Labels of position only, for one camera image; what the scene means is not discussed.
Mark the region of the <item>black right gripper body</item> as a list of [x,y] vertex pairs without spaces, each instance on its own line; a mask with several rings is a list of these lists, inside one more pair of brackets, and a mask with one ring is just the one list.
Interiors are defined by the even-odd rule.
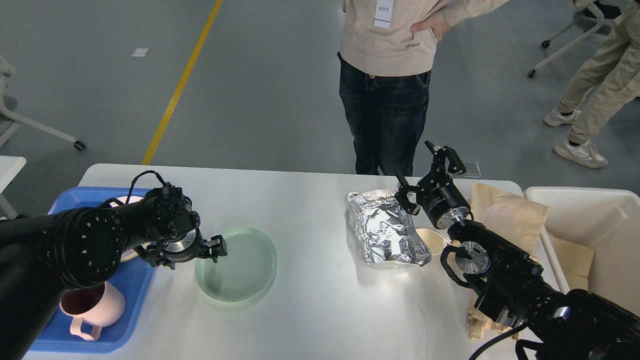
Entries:
[[435,228],[446,230],[471,214],[470,204],[448,173],[427,173],[418,181],[417,187],[417,203]]

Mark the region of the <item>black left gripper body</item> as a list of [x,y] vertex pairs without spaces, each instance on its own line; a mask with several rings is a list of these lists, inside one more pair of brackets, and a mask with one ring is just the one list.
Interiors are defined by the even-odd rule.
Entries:
[[196,228],[189,231],[176,242],[162,244],[162,251],[158,264],[180,264],[197,258],[206,252],[201,230]]

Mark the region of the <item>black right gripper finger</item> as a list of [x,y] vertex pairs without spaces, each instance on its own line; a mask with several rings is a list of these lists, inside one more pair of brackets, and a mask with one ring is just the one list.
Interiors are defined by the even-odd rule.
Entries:
[[424,143],[429,152],[432,153],[432,163],[429,170],[430,175],[435,177],[436,173],[442,173],[448,176],[458,177],[467,172],[467,167],[455,149],[446,145],[434,145],[428,140]]
[[395,177],[398,180],[398,190],[394,194],[394,198],[407,214],[418,215],[421,210],[421,206],[409,199],[409,193],[416,193],[417,187],[411,186],[401,171],[396,171]]

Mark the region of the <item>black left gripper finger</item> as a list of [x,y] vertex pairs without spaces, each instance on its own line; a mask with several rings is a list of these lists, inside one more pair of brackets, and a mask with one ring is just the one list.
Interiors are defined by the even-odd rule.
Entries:
[[144,262],[147,262],[153,268],[164,266],[173,271],[176,267],[173,260],[170,260],[163,252],[162,243],[138,244],[135,246],[134,251]]
[[227,242],[222,235],[214,235],[209,239],[202,238],[198,243],[198,259],[211,259],[217,262],[218,258],[228,255]]

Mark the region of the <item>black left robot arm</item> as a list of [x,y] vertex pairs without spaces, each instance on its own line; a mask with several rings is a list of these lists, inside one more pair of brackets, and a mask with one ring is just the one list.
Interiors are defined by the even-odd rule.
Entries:
[[55,314],[64,292],[94,289],[134,249],[156,268],[227,255],[222,235],[202,236],[201,217],[180,187],[160,187],[137,202],[78,207],[1,221],[1,358],[20,360]]

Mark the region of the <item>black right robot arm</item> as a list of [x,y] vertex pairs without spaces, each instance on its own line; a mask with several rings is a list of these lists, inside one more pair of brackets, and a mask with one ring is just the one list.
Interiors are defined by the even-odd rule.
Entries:
[[477,359],[494,344],[530,329],[538,341],[519,339],[515,354],[537,360],[633,360],[640,355],[639,318],[584,289],[557,291],[543,280],[541,264],[530,254],[473,219],[471,206],[452,175],[466,173],[457,152],[426,141],[433,155],[430,171],[416,185],[396,173],[395,198],[410,215],[424,209],[435,228],[446,230],[458,246],[445,246],[439,258],[446,274],[477,294],[474,308],[510,327],[478,348]]

